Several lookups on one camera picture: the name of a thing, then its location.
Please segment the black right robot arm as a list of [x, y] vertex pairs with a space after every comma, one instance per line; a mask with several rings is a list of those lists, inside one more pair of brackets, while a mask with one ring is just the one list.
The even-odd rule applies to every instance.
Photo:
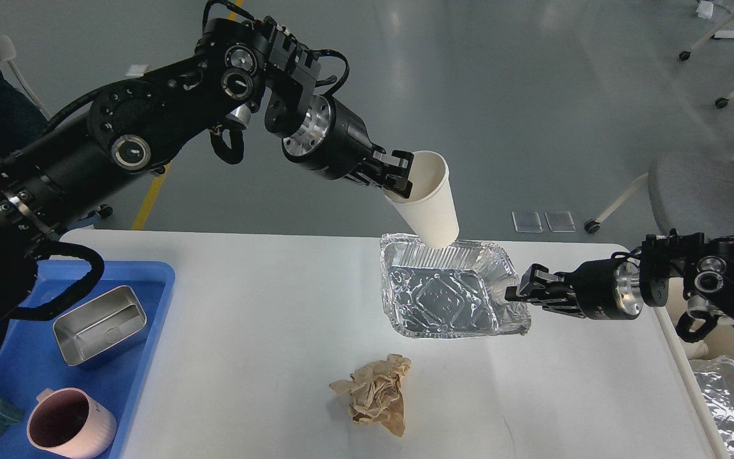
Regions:
[[675, 325], [680, 339], [699, 342], [722, 321], [734, 326], [734, 235], [708, 238], [671, 229], [647, 235], [631, 252], [586, 261], [570, 272], [535, 263], [505, 297], [562, 316], [633, 320], [647, 306], [667, 304], [672, 278], [682, 280], [687, 302]]

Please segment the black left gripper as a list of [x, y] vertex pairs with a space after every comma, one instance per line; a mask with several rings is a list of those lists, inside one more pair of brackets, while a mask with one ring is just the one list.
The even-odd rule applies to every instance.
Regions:
[[414, 155], [376, 149], [363, 120], [335, 97], [312, 96], [302, 125], [282, 140], [285, 158], [326, 180], [353, 183], [409, 198]]

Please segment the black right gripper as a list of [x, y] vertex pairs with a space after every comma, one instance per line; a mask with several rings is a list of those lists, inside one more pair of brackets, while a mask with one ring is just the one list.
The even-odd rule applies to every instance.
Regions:
[[530, 265], [519, 282], [519, 293], [507, 288], [505, 299], [593, 320], [633, 320], [644, 307], [637, 265], [615, 258], [585, 262], [571, 273]]

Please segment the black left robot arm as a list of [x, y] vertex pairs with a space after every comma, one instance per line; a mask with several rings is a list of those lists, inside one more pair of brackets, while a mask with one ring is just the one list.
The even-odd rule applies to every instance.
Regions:
[[0, 70], [0, 349], [11, 320], [49, 321], [87, 296], [104, 273], [98, 252], [64, 243], [74, 222], [145, 173], [161, 173], [189, 140], [209, 133], [227, 164], [243, 159], [237, 108], [259, 111], [286, 159], [324, 179], [346, 179], [409, 198], [410, 152], [387, 153], [363, 120], [335, 99], [349, 78], [319, 79], [319, 59], [274, 18], [233, 1], [236, 20], [202, 13], [186, 60], [88, 91], [45, 117]]

